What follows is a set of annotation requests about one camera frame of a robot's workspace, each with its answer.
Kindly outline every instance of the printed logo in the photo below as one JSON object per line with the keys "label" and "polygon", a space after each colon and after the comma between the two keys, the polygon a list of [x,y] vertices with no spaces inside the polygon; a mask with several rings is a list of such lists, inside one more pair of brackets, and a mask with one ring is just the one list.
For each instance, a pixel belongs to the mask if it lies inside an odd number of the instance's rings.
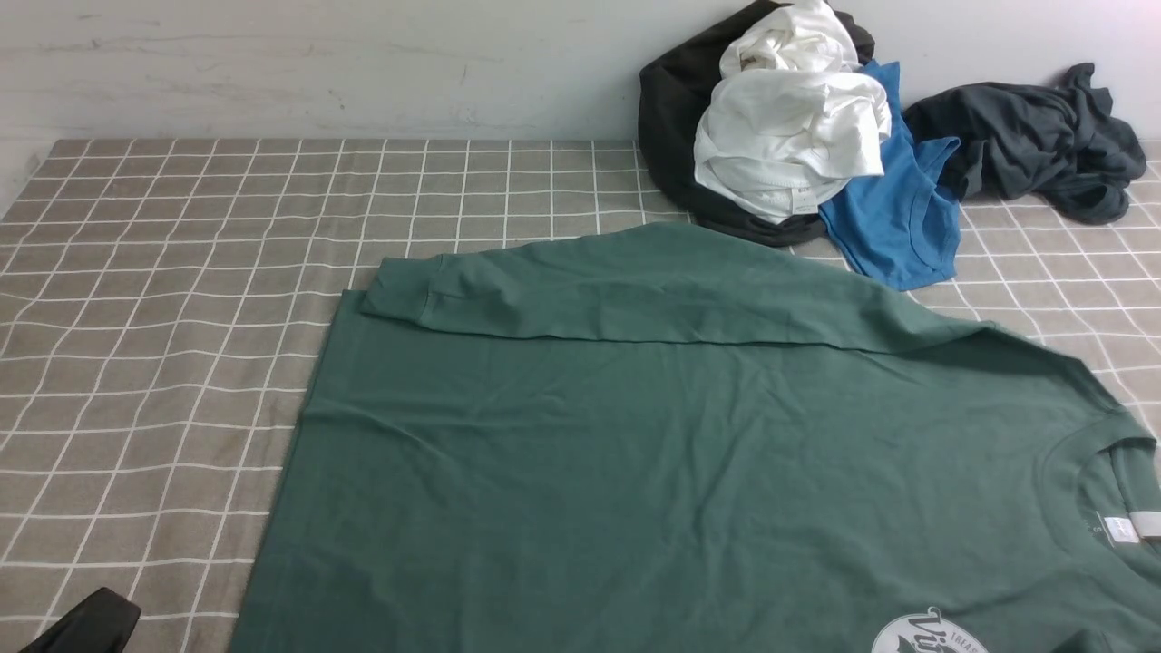
{"label": "printed logo", "polygon": [[988,653],[966,630],[943,618],[938,608],[908,615],[887,624],[874,638],[871,653]]}

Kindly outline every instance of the white t-shirt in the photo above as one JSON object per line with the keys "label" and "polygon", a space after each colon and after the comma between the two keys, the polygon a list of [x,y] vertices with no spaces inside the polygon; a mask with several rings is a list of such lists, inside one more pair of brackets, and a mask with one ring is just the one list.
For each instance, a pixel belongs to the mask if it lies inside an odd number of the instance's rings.
{"label": "white t-shirt", "polygon": [[758,217],[817,213],[852,177],[882,174],[887,92],[822,0],[779,8],[722,55],[698,124],[694,178]]}

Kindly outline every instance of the mattress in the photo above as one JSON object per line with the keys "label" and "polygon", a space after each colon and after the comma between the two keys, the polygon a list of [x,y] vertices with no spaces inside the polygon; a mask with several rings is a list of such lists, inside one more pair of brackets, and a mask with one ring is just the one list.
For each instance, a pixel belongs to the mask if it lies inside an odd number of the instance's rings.
{"label": "mattress", "polygon": [[[1110,227],[969,202],[910,293],[1084,360],[1161,429],[1161,142]],[[344,288],[687,221],[632,142],[62,141],[0,221],[0,644],[106,586],[129,651],[224,651]],[[794,253],[845,266],[825,241]]]}

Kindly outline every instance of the blue t-shirt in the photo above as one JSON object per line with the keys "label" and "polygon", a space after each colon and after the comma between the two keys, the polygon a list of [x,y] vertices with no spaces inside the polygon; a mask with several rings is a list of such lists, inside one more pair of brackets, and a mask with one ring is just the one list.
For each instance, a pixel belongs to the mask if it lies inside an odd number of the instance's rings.
{"label": "blue t-shirt", "polygon": [[956,275],[959,202],[936,185],[958,138],[915,143],[899,103],[899,64],[861,71],[882,84],[892,130],[881,146],[882,177],[858,177],[820,207],[827,231],[851,267],[910,290]]}

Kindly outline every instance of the green long-sleeve shirt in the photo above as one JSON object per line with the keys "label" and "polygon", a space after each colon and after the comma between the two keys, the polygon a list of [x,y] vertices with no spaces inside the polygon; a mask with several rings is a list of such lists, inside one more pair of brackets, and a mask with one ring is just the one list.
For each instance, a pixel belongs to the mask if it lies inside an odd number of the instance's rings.
{"label": "green long-sleeve shirt", "polygon": [[388,259],[233,651],[1154,651],[1154,447],[1075,359],[691,225]]}

